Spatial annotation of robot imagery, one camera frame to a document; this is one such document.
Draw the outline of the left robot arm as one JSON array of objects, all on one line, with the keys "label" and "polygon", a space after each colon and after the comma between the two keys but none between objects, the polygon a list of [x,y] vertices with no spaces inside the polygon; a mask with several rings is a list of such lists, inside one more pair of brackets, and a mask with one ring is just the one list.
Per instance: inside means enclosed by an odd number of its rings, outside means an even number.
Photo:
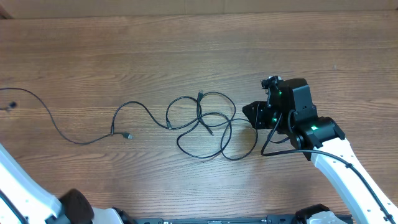
[{"label": "left robot arm", "polygon": [[1,223],[123,224],[117,208],[95,208],[77,189],[56,197],[36,183],[1,147]]}]

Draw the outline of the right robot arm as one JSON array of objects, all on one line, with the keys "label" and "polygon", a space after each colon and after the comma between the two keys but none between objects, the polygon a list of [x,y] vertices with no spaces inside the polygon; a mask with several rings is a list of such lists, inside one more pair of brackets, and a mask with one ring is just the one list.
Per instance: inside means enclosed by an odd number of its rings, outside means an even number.
[{"label": "right robot arm", "polygon": [[330,117],[320,117],[304,78],[262,80],[266,101],[243,107],[251,126],[284,134],[291,150],[266,152],[264,157],[302,153],[329,180],[357,223],[397,223],[397,206],[384,194],[355,156],[345,133]]}]

